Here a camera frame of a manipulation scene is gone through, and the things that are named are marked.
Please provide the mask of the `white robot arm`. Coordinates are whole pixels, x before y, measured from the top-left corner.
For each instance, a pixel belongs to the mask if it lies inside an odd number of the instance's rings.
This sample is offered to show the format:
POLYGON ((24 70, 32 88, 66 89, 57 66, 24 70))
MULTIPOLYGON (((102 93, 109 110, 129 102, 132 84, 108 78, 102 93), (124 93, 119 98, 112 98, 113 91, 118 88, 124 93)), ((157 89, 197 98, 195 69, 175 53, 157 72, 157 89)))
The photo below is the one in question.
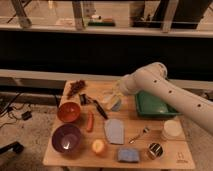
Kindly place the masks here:
POLYGON ((213 102, 175 86, 167 80, 167 68, 154 62, 121 77, 113 86, 114 95, 135 95, 146 91, 161 98, 181 114, 213 135, 213 102))

